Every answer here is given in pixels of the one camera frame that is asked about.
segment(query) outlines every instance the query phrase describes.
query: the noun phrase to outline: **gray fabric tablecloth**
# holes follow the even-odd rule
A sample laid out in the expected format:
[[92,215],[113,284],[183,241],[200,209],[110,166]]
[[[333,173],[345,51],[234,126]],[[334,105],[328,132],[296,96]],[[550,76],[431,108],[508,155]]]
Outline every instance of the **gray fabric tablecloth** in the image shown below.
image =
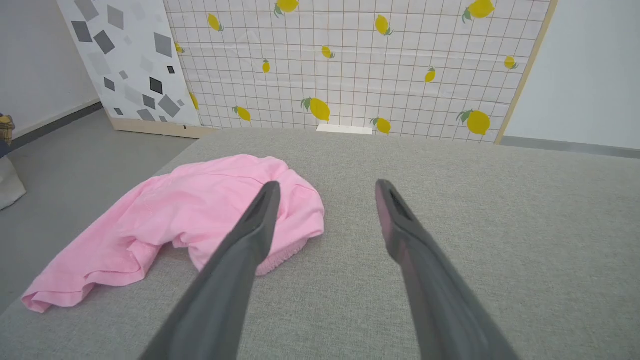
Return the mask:
[[[374,183],[391,180],[524,359],[640,358],[640,161],[386,136],[234,129],[159,174],[236,154],[282,159],[326,208],[324,235],[258,278],[240,358],[416,358]],[[0,357],[135,358],[196,270],[165,247],[145,280],[0,317]]]

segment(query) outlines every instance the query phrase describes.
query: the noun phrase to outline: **pink towel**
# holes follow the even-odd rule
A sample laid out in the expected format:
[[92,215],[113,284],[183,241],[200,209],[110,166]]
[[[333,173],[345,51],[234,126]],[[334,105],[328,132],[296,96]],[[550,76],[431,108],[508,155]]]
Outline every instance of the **pink towel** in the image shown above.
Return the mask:
[[196,163],[152,177],[124,195],[60,252],[22,296],[31,310],[74,306],[94,284],[145,278],[160,247],[188,247],[201,270],[262,185],[280,183],[281,200],[264,275],[324,232],[320,195],[283,161],[249,155]]

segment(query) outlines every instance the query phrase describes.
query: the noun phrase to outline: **dark gray baseboard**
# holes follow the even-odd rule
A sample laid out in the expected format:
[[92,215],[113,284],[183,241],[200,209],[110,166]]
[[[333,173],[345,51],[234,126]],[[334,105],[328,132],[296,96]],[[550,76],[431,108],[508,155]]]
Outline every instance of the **dark gray baseboard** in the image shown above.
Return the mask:
[[625,149],[622,147],[592,145],[588,143],[559,142],[553,140],[540,140],[519,138],[516,136],[504,136],[500,145],[528,147],[531,149],[544,149],[569,152],[583,152],[584,154],[616,156],[619,158],[640,159],[640,150]]
[[84,109],[80,109],[78,111],[76,111],[73,114],[69,114],[63,118],[60,118],[59,120],[56,120],[50,124],[47,124],[43,127],[40,127],[30,133],[24,134],[22,136],[20,136],[19,138],[15,139],[12,143],[11,143],[11,151],[14,151],[16,149],[20,149],[21,147],[27,145],[30,142],[33,142],[43,136],[45,136],[46,134],[52,133],[55,130],[58,130],[59,128],[63,127],[63,126],[67,126],[69,124],[71,124],[72,122],[81,119],[91,113],[95,113],[96,111],[102,109],[102,103],[98,102],[96,104],[93,104],[91,106],[87,106]]

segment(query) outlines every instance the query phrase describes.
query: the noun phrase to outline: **white object on floor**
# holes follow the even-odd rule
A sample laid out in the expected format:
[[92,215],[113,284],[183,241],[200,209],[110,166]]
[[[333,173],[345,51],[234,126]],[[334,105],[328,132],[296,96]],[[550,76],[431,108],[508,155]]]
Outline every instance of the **white object on floor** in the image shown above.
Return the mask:
[[316,131],[324,131],[326,133],[346,133],[346,134],[363,134],[373,135],[373,128],[371,127],[357,127],[357,126],[345,126],[345,125],[329,125],[320,124]]
[[0,158],[0,210],[11,206],[27,190],[18,177],[8,156]]

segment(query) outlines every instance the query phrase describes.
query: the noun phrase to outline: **wooden panel edge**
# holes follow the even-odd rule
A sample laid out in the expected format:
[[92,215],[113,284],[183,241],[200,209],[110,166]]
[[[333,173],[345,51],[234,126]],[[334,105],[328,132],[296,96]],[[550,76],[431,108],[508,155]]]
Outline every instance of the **wooden panel edge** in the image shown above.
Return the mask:
[[145,133],[165,136],[178,136],[180,138],[200,139],[216,131],[208,127],[187,126],[173,124],[171,122],[151,122],[134,119],[115,119],[109,116],[113,129],[129,131],[132,133]]
[[536,39],[536,43],[533,45],[533,50],[531,51],[531,57],[529,58],[529,62],[527,64],[524,73],[522,74],[522,79],[520,80],[520,84],[518,85],[518,89],[516,90],[516,94],[513,97],[513,101],[511,102],[511,106],[507,111],[507,115],[504,117],[504,122],[500,127],[500,131],[498,132],[498,136],[495,138],[494,144],[500,145],[500,141],[502,141],[502,137],[504,136],[504,132],[509,125],[509,121],[511,121],[511,116],[515,111],[516,105],[518,105],[518,100],[520,100],[520,95],[522,94],[522,90],[524,90],[524,86],[527,83],[527,79],[529,79],[529,74],[531,73],[531,69],[533,68],[533,63],[536,62],[536,58],[538,57],[538,51],[540,51],[540,47],[542,46],[542,41],[544,41],[545,36],[547,35],[547,30],[549,29],[549,24],[551,23],[551,19],[556,12],[556,6],[558,4],[558,0],[551,0],[549,3],[549,9],[547,10],[547,16],[545,17],[545,21],[542,23],[542,27],[540,28],[540,33],[538,34],[538,38]]

